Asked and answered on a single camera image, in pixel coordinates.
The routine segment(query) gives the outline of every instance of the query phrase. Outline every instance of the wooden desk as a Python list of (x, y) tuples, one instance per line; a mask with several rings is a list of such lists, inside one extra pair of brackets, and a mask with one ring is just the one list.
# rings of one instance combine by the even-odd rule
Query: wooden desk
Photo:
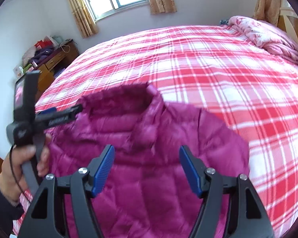
[(50, 56), (42, 61), (35, 70), (41, 71), (38, 83), (38, 92), (36, 101), (42, 96), (44, 91), (55, 80), (54, 73), (62, 68), (69, 66), (77, 57), (79, 52), (73, 40), (70, 40), (63, 46), (55, 50)]

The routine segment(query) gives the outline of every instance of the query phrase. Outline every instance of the red plaid bedsheet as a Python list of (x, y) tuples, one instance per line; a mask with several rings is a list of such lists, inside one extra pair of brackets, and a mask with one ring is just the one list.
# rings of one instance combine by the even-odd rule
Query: red plaid bedsheet
[(149, 30), (87, 50), (46, 90), (37, 110), (61, 110), (82, 95), (136, 82), (152, 83), (166, 101), (207, 108), (247, 140), (250, 179), (276, 237), (291, 227), (298, 216), (297, 65), (227, 26)]

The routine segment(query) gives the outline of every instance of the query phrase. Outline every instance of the phone screen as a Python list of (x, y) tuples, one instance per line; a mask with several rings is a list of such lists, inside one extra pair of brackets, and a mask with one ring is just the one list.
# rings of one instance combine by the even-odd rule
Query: phone screen
[(24, 78), (15, 86), (15, 98), (14, 98), (15, 108), (19, 108), (23, 105), (23, 90), (24, 90)]

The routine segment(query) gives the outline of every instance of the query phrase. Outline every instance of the wooden headboard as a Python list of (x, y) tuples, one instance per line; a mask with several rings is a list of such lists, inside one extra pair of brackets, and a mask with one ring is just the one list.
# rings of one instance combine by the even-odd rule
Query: wooden headboard
[(298, 43), (298, 16), (287, 0), (280, 0), (278, 28)]

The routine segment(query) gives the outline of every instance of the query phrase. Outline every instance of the handheld controller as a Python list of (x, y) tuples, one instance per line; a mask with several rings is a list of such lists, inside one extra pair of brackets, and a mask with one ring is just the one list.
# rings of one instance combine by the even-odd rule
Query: handheld controller
[(7, 126), (9, 142), (14, 146), (23, 147), (33, 144), (36, 146), (36, 155), (31, 161), (22, 165), (29, 189), (34, 196), (42, 179), (37, 174), (37, 163), (45, 143), (44, 130), (57, 125), (69, 123), (76, 119), (82, 111), (81, 105), (76, 105), (64, 111), (35, 113), (35, 97), (40, 71), (25, 74), (15, 85), (13, 123)]

